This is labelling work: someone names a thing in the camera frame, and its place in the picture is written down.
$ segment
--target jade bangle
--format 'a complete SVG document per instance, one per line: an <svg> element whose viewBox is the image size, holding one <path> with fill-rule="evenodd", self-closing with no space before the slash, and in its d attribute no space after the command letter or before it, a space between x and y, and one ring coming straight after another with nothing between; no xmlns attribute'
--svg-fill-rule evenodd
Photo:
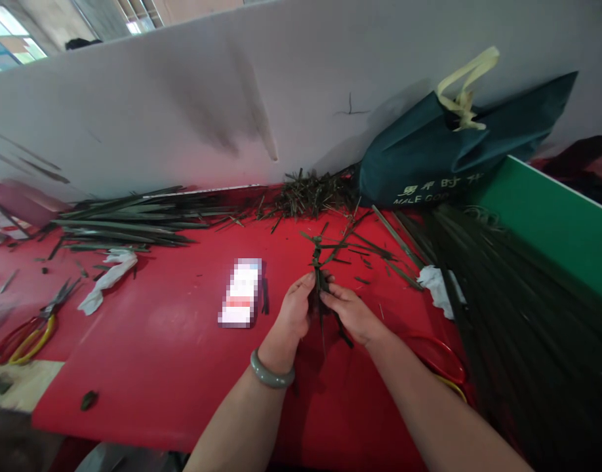
<svg viewBox="0 0 602 472"><path fill-rule="evenodd" d="M268 385L271 388L288 388L292 385L294 381L294 367L290 372L283 375L274 374L270 370L268 370L264 365L260 362L260 358L257 357L257 349L253 351L251 354L251 367L253 367L253 371L257 378L264 385Z"/></svg>

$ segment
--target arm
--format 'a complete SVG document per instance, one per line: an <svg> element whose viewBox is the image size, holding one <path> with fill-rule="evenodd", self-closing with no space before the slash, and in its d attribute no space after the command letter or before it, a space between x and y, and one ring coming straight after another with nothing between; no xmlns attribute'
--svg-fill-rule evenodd
<svg viewBox="0 0 602 472"><path fill-rule="evenodd" d="M353 338L363 344L432 472L530 471L502 437L439 382L352 290L321 293Z"/></svg>
<svg viewBox="0 0 602 472"><path fill-rule="evenodd" d="M271 372L286 374L292 369L299 339L310 327L308 295L313 287L312 272L295 282L283 299L279 316L258 350L260 362ZM284 389L264 385L249 366L211 418L185 472L265 470L284 396Z"/></svg>

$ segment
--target red-handled scissors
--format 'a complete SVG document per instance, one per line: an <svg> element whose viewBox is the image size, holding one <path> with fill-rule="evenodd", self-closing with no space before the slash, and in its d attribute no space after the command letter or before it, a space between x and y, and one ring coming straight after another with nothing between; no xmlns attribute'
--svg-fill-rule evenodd
<svg viewBox="0 0 602 472"><path fill-rule="evenodd" d="M0 364L25 364L43 348L56 331L56 312L79 281L69 285L68 279L47 307L1 340Z"/></svg>
<svg viewBox="0 0 602 472"><path fill-rule="evenodd" d="M441 348L441 351L444 352L445 358L447 359L448 365L452 365L452 368L448 369L446 367L439 366L430 356L429 351L422 349L420 346L417 346L416 343L408 344L412 352L432 371L436 374L439 374L441 377L448 379L451 382L454 382L456 385L462 385L467 380L467 373L465 368L463 367L463 363L460 361L458 356L454 354L454 351L450 349L450 347L438 340L434 336L430 336L429 334L420 332L420 331L406 331L404 333L397 334L404 342L407 342L408 339L423 339L431 342L437 347Z"/></svg>

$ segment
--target white cloth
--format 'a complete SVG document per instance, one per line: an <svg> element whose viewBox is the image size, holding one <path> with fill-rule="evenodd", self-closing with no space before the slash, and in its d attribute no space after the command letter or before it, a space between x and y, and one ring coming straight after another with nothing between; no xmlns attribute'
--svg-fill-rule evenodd
<svg viewBox="0 0 602 472"><path fill-rule="evenodd" d="M452 278L454 286L456 287L458 299L462 304L466 303L465 297L463 296L463 291L458 285L458 281L456 280L456 275L454 275L454 272L450 271L450 277ZM447 290L445 290L445 283L443 282L443 274L441 274L441 269L435 267L434 265L427 265L421 269L417 282L419 282L422 287L427 288L430 291L430 294L432 295L432 304L437 308L441 308L447 319L453 320L454 312L452 311L450 300L447 297Z"/></svg>
<svg viewBox="0 0 602 472"><path fill-rule="evenodd" d="M89 316L91 313L96 311L100 305L102 305L102 291L106 288L111 288L115 285L124 274L137 263L137 254L127 249L110 249L111 253L104 261L105 262L119 262L119 265L114 265L106 274L104 274L96 282L96 286L93 288L91 293L87 295L87 298L78 306L79 310L85 312L85 315Z"/></svg>

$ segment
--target smartphone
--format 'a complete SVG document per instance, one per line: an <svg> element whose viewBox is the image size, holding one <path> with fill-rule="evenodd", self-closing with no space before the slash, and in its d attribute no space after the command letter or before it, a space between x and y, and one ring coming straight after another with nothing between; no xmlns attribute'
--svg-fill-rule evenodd
<svg viewBox="0 0 602 472"><path fill-rule="evenodd" d="M254 321L258 287L262 276L261 259L236 259L218 314L218 324L225 328L250 328Z"/></svg>

